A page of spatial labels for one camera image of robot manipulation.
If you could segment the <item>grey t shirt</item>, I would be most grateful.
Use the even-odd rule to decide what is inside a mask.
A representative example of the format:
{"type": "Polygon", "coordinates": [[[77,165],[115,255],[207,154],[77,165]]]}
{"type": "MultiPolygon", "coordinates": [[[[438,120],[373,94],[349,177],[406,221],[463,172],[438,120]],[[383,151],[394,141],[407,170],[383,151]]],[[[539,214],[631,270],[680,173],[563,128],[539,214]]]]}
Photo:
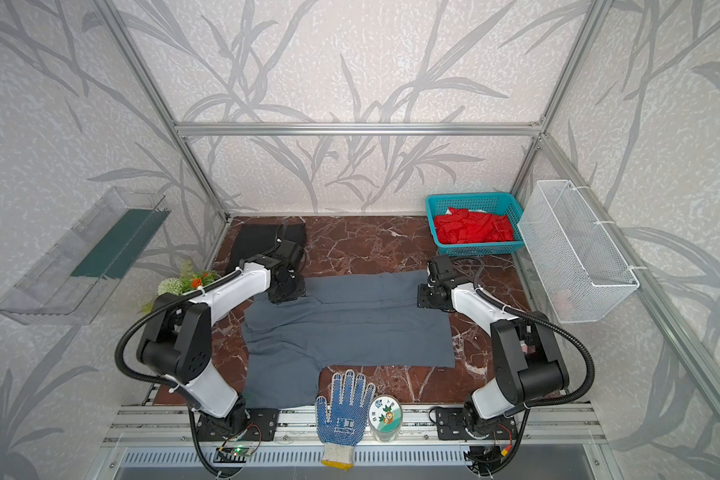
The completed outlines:
{"type": "Polygon", "coordinates": [[[448,314],[417,304],[426,278],[423,270],[316,277],[293,301],[255,296],[241,327],[246,404],[310,405],[329,366],[454,367],[448,314]]]}

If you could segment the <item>teal plastic basket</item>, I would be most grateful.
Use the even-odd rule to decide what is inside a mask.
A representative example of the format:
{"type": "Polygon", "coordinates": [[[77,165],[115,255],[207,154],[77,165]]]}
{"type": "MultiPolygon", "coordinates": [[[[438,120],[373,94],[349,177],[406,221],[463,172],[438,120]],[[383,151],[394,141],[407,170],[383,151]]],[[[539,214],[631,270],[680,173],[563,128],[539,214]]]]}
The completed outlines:
{"type": "Polygon", "coordinates": [[[441,255],[506,255],[524,246],[518,228],[523,210],[509,193],[430,195],[425,207],[441,255]]]}

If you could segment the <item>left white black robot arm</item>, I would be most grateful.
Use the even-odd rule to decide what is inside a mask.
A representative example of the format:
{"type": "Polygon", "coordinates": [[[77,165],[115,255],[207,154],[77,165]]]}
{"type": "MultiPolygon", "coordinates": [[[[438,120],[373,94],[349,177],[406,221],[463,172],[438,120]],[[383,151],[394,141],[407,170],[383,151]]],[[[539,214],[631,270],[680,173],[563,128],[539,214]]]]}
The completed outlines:
{"type": "Polygon", "coordinates": [[[304,247],[278,240],[231,273],[188,293],[160,295],[115,347],[114,360],[126,377],[170,387],[194,412],[240,430],[249,422],[245,400],[212,364],[212,327],[258,294],[279,304],[305,291],[298,272],[304,247]]]}

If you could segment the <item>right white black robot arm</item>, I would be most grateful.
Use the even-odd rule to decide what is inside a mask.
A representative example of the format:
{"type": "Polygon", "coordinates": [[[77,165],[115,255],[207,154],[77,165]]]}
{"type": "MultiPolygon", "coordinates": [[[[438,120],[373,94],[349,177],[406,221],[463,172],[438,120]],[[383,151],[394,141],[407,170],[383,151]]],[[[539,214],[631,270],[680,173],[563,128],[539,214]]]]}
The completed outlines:
{"type": "Polygon", "coordinates": [[[509,417],[540,406],[564,405],[581,399],[594,385],[596,367],[586,346],[541,312],[514,308],[480,285],[480,272],[469,276],[454,265],[454,258],[438,255],[427,264],[427,280],[418,287],[418,306],[468,317],[491,339],[494,378],[475,390],[465,409],[475,421],[509,417]],[[569,372],[558,340],[581,355],[585,365],[582,383],[566,389],[569,372]]]}

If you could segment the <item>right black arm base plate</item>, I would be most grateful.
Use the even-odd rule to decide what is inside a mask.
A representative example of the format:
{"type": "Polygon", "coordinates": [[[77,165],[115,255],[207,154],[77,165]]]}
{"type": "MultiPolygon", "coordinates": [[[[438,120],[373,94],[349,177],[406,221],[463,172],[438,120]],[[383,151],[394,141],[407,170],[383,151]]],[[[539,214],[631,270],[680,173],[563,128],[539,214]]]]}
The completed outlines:
{"type": "Polygon", "coordinates": [[[435,406],[429,410],[437,436],[443,441],[493,441],[513,443],[518,424],[503,415],[483,419],[473,407],[435,406]]]}

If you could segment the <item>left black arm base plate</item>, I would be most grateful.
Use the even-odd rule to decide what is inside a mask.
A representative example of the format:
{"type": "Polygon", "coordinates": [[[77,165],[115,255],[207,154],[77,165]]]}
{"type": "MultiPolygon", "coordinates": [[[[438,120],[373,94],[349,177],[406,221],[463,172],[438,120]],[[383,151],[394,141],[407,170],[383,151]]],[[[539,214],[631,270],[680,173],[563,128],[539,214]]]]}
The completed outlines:
{"type": "Polygon", "coordinates": [[[196,435],[200,442],[222,440],[271,442],[278,423],[277,409],[237,409],[224,418],[199,415],[196,435]]]}

